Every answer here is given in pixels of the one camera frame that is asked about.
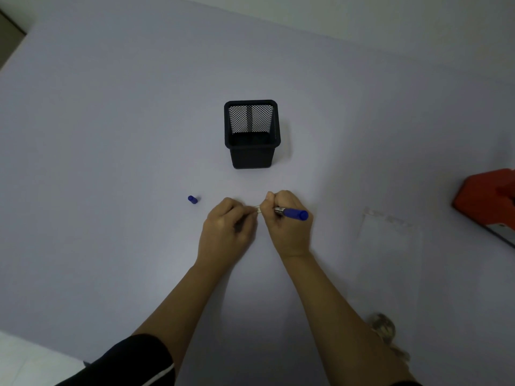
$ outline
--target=white table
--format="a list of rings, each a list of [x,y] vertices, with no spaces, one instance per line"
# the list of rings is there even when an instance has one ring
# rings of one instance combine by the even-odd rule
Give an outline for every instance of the white table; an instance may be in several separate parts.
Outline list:
[[[223,105],[251,99],[278,103],[283,142],[271,168],[235,170]],[[38,24],[0,72],[0,119],[9,333],[94,360],[182,278],[224,196],[255,205],[291,189],[339,288],[364,207],[422,228],[421,381],[515,376],[515,251],[450,207],[466,176],[513,166],[513,86],[180,0],[84,0]],[[180,384],[323,382],[260,221]]]

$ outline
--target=person's right hand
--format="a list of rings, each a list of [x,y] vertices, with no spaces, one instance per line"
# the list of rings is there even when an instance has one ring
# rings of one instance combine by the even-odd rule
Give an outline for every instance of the person's right hand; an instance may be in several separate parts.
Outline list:
[[[311,212],[306,221],[299,221],[281,217],[275,213],[274,207],[289,207],[307,211],[300,203],[299,198],[290,191],[280,191],[277,194],[268,192],[266,199],[260,205],[261,214],[263,214],[275,249],[283,261],[293,256],[309,255],[313,222]]]

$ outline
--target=floor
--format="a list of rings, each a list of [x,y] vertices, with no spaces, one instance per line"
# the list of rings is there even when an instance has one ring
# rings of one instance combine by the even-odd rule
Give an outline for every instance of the floor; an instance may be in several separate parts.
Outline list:
[[[81,360],[0,331],[0,386],[54,386],[83,368]]]

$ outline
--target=pen holder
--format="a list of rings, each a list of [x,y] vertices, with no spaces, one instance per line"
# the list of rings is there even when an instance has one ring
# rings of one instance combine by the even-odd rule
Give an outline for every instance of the pen holder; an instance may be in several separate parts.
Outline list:
[[[269,168],[281,143],[274,100],[229,101],[224,106],[225,143],[236,169]]]

